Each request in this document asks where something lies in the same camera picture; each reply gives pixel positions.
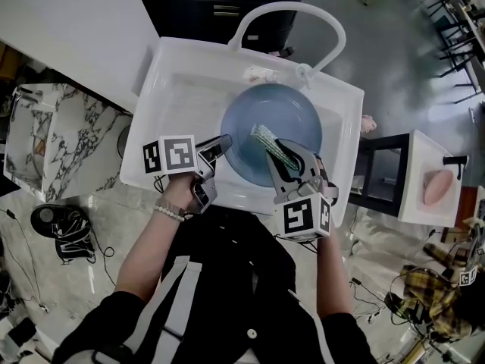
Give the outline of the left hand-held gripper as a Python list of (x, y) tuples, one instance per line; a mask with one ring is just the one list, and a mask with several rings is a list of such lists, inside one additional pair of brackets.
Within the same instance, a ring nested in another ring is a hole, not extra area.
[(193, 200), (186, 214), (202, 214), (214, 201), (215, 162), (232, 146), (229, 134), (215, 136), (195, 144), (192, 136), (166, 136), (143, 146), (143, 159), (153, 186), (163, 193), (171, 174), (192, 172)]

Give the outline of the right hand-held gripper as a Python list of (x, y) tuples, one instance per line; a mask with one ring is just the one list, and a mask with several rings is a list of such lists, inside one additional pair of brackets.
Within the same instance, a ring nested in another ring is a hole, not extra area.
[(338, 187), (315, 177), (323, 175), (320, 158), (305, 146), (285, 139), (276, 139), (276, 144), (297, 166), (291, 168), (273, 153), (265, 153), (277, 194), (273, 217), (278, 235), (295, 243), (329, 237), (331, 209), (339, 198)]

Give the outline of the person's right hand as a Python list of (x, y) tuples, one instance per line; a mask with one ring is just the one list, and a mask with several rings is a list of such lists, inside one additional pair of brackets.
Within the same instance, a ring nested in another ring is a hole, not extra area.
[(318, 166), (318, 176), (321, 177), (324, 181), (328, 182), (328, 176), (327, 172), (324, 168), (323, 162), (321, 160), (321, 157), (319, 155), (315, 156), (315, 160)]

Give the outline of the person's left hand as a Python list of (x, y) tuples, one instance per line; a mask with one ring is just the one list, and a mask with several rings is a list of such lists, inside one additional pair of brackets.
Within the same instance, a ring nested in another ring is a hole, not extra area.
[(187, 210), (193, 200), (191, 189), (193, 180), (194, 174), (192, 172), (171, 174), (162, 196), (178, 208)]

